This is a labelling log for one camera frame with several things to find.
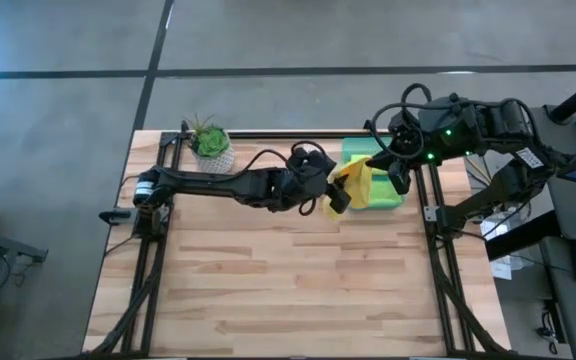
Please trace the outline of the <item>black aluminium rig frame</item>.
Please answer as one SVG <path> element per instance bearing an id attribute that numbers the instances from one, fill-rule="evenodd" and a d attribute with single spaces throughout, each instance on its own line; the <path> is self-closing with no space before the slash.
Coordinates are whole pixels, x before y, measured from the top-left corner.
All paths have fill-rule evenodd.
<path id="1" fill-rule="evenodd" d="M 112 226 L 77 360 L 506 356 L 484 243 L 433 239 L 430 208 L 468 195 L 458 160 L 339 221 L 178 195 L 152 235 Z"/>

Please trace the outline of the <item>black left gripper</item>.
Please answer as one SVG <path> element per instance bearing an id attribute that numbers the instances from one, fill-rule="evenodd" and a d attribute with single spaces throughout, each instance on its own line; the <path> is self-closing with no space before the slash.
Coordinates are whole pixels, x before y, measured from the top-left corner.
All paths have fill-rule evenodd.
<path id="1" fill-rule="evenodd" d="M 275 213 L 298 207 L 299 213 L 312 213 L 317 199 L 326 193 L 330 208 L 343 214 L 351 196 L 344 189 L 343 170 L 336 165 L 320 150 L 292 149 L 286 167 L 271 177 L 272 201 L 268 210 Z"/>

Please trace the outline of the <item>black table clamp mount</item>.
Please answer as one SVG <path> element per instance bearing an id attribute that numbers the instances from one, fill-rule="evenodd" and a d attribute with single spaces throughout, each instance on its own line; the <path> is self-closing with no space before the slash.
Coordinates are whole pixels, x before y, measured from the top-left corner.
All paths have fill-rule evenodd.
<path id="1" fill-rule="evenodd" d="M 109 211 L 103 211 L 98 217 L 109 226 L 133 223 L 135 212 L 133 209 L 114 208 Z"/>

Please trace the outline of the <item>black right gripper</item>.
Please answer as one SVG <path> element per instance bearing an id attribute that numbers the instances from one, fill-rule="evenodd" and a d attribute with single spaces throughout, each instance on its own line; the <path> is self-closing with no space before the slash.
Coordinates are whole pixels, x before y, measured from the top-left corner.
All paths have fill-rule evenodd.
<path id="1" fill-rule="evenodd" d="M 396 192 L 405 195 L 411 183 L 407 164 L 427 164 L 431 160 L 427 148 L 428 135 L 422 130 L 418 119 L 407 109 L 391 117 L 388 131 L 392 135 L 388 150 L 373 155 L 366 165 L 387 171 Z"/>

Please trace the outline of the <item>succulent in patterned white pot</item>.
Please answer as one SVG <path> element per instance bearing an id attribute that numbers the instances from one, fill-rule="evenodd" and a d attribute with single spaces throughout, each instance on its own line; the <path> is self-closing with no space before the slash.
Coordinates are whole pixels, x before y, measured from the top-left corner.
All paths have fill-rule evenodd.
<path id="1" fill-rule="evenodd" d="M 204 119 L 197 114 L 183 117 L 183 123 L 191 130 L 189 148 L 201 172 L 229 173 L 235 162 L 235 154 L 228 133 L 211 122 L 213 115 Z"/>

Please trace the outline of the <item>white plastic bag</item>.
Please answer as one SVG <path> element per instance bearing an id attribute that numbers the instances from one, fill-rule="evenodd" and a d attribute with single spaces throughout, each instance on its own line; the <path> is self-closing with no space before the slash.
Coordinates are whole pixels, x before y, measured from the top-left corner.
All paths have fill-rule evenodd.
<path id="1" fill-rule="evenodd" d="M 506 213 L 499 213 L 492 215 L 481 222 L 479 228 L 482 235 L 488 241 L 496 236 L 505 234 L 511 229 L 508 222 L 500 224 L 505 216 Z M 521 270 L 523 267 L 523 260 L 516 254 L 507 255 L 490 262 L 490 268 L 493 277 L 501 280 L 510 281 L 512 279 L 513 273 Z"/>

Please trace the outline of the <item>yellow microfiber towel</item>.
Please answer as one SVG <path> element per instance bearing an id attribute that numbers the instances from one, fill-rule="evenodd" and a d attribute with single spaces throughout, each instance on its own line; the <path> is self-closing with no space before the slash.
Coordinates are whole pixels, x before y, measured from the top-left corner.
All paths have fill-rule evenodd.
<path id="1" fill-rule="evenodd" d="M 342 168 L 345 181 L 344 189 L 351 196 L 351 202 L 346 211 L 364 209 L 369 205 L 372 185 L 372 169 L 366 165 L 369 159 L 368 155 L 360 155 L 355 160 L 336 166 Z M 341 220 L 346 212 L 336 214 L 330 208 L 330 200 L 326 195 L 322 197 L 320 208 L 322 213 L 333 221 Z"/>

